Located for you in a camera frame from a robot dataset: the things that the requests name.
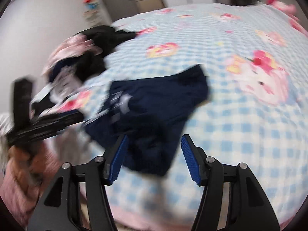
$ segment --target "black clamp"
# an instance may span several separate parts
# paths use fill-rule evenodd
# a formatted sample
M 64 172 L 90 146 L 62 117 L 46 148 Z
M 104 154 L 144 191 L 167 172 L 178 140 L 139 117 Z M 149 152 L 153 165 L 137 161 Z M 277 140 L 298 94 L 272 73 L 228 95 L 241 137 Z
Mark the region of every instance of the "black clamp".
M 223 183 L 230 183 L 229 207 L 223 231 L 280 231 L 275 212 L 258 180 L 245 163 L 221 164 L 196 147 L 189 135 L 181 140 L 192 179 L 205 186 L 191 231 L 216 231 Z
M 14 127 L 6 134 L 8 146 L 18 145 L 32 154 L 31 143 L 56 136 L 59 131 L 75 123 L 82 122 L 84 115 L 78 110 L 30 118 L 30 102 L 33 82 L 18 79 L 13 86 Z
M 29 221 L 29 231 L 82 231 L 79 183 L 86 183 L 87 207 L 92 231 L 117 231 L 105 186 L 118 177 L 128 138 L 121 135 L 102 156 L 86 164 L 64 163 L 38 201 Z

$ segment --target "brown fabric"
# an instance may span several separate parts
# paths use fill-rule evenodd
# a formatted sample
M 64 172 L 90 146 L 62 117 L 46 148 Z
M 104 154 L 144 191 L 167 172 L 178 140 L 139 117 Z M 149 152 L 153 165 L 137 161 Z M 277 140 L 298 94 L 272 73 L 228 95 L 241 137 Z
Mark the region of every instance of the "brown fabric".
M 17 154 L 20 155 L 18 158 L 24 158 L 19 151 L 17 151 Z M 39 197 L 61 165 L 55 155 L 45 146 L 42 148 L 39 157 L 45 157 L 42 160 L 45 160 L 46 163 L 40 163 L 38 158 L 35 165 L 30 166 L 30 170 L 40 171 L 43 169 L 43 182 L 40 186 L 28 184 L 27 173 L 24 169 L 20 169 L 18 160 L 12 157 L 7 164 L 3 184 L 0 187 L 0 196 L 3 202 L 16 221 L 24 228 L 28 224 Z

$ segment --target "wall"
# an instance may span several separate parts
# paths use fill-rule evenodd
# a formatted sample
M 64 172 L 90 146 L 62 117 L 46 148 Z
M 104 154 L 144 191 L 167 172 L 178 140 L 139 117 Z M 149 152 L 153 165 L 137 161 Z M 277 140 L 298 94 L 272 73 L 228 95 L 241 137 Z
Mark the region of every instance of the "wall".
M 15 0 L 0 18 L 0 112 L 10 110 L 11 83 L 31 75 L 34 94 L 50 53 L 66 38 L 85 30 L 83 0 Z

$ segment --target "bedsheet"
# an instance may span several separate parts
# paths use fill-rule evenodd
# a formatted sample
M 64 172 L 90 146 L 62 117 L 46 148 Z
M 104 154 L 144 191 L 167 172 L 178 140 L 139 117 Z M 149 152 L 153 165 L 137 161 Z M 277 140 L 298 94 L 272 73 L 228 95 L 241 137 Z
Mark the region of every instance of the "bedsheet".
M 211 99 L 195 110 L 183 134 L 221 163 L 247 163 L 279 223 L 292 217 L 308 194 L 307 36 L 264 4 L 179 6 L 113 25 L 139 34 L 119 45 L 105 58 L 108 69 L 84 84 L 87 118 L 96 118 L 112 80 L 173 75 L 201 64 Z M 93 148 L 93 157 L 99 154 Z M 203 187 L 191 180 L 179 148 L 166 177 L 122 167 L 106 191 L 116 219 L 137 228 L 140 217 L 164 230 L 165 224 L 192 224 Z

